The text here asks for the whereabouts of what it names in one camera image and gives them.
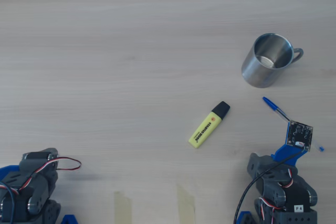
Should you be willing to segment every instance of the circuit board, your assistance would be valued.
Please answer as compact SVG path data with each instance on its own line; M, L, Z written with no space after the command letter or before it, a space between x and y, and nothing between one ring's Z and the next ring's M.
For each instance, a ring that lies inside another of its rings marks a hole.
M289 121L286 144L310 151L313 127L293 120Z

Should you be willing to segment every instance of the mug rim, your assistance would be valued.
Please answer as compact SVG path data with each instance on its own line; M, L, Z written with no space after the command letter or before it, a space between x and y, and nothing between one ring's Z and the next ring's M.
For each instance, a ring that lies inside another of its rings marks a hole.
M278 37L282 38L283 40L285 40L286 43L288 43L288 44L290 45L290 49L291 49L291 51L292 51L292 55L291 55L290 61L289 61L285 66L283 66L283 67L281 67L281 68L270 68L270 67L265 66L264 64L261 63L261 61L258 59L258 57L257 57L257 55L256 55L255 47L256 47L256 43L257 43L257 41L258 41L261 37L263 37L263 36L269 36L269 35L275 35L275 36L278 36ZM284 36L282 36L282 35L280 35L280 34L276 34L276 33L266 33L266 34L262 34L262 35L260 35L260 36L254 41L254 44L253 44L253 56L254 56L254 57L257 59L257 61L258 61L263 67L265 67L265 68L272 69L272 70L283 69L283 68L288 67L288 66L292 63L293 58L294 58L294 49L293 49L293 45L292 45L292 44L289 42L289 40L286 39Z

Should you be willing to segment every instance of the blue pen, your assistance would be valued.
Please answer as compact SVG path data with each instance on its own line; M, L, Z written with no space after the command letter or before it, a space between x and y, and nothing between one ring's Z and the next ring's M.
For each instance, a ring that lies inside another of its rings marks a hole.
M269 100L266 97L262 98L268 106L270 106L271 109L273 109L275 112L277 112L280 116L282 116L287 122L290 121L290 118L282 111L278 106L276 106L271 100ZM324 147L319 144L316 140L313 140L312 143L314 144L314 147L319 150L320 152L324 152Z
M290 118L282 111L278 106L276 106L271 100L269 100L266 97L263 97L263 100L267 103L268 106L271 107L275 112L277 112L279 115L281 115L283 118L285 118L288 122L290 121Z

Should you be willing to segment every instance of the highlighter cap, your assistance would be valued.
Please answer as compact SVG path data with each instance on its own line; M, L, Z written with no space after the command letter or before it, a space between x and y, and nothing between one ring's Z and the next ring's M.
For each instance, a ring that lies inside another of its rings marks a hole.
M229 111L230 106L225 102L220 102L219 105L217 105L212 112L214 112L216 115L218 115L222 120Z

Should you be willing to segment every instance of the yellow highlighter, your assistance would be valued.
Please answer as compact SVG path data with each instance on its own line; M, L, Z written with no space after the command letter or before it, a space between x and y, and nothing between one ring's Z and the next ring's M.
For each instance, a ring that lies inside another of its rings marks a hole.
M203 144L203 142L223 120L229 109L230 106L228 104L220 102L220 104L210 112L206 119L197 128L193 136L189 139L189 143L195 148L198 148L201 144Z

